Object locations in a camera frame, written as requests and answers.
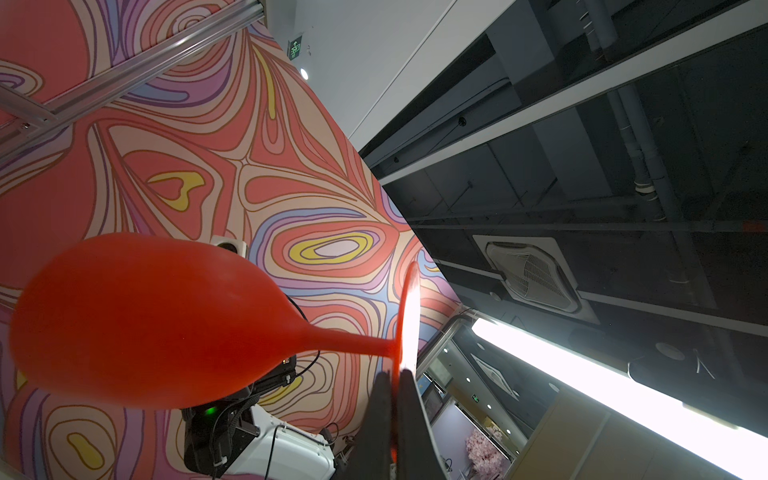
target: green exit sign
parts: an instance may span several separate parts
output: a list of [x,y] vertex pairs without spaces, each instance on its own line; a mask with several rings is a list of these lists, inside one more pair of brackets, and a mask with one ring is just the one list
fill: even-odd
[[301,36],[288,43],[288,60],[293,60],[301,52]]

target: red silicone object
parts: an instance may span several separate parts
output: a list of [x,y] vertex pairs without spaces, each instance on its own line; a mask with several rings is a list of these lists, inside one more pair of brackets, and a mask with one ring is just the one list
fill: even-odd
[[28,381],[49,392],[142,409],[196,406],[311,349],[388,356],[414,370],[416,263],[404,290],[395,340],[322,329],[236,254],[113,233],[80,242],[29,283],[13,314],[11,351]]

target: pink flowers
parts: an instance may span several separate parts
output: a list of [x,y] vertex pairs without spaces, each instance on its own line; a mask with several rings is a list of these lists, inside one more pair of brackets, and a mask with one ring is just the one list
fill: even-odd
[[478,480],[493,480],[504,474],[504,456],[485,435],[475,430],[467,438],[467,453],[472,460]]

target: psychedelic mural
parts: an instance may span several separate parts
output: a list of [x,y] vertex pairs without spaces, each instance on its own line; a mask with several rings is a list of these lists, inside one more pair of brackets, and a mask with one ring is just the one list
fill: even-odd
[[[45,101],[228,2],[47,0],[46,17],[53,18],[46,21],[57,28],[35,31],[49,35],[54,50],[70,52],[66,61],[35,56],[33,48],[23,55],[8,50],[6,37],[30,28],[22,3],[39,10],[34,2],[0,0],[0,10],[21,9],[14,23],[0,19],[0,81],[43,92],[36,98]],[[0,225],[2,451],[36,480],[201,478],[182,462],[178,411],[58,398],[29,384],[7,353],[8,323],[24,285],[86,237],[131,231],[245,240],[249,260],[313,324],[362,335],[392,336],[412,260],[422,274],[422,344],[458,302],[261,24],[0,167]],[[300,368],[313,357],[301,353]],[[324,352],[303,377],[261,404],[303,429],[317,432],[336,422],[342,435],[354,433],[381,368],[386,365],[376,357]]]

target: bright tube light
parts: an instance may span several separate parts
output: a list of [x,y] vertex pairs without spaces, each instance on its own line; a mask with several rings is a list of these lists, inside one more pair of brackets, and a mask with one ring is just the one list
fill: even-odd
[[686,408],[626,374],[505,323],[478,319],[475,334],[743,480],[765,479],[768,439]]

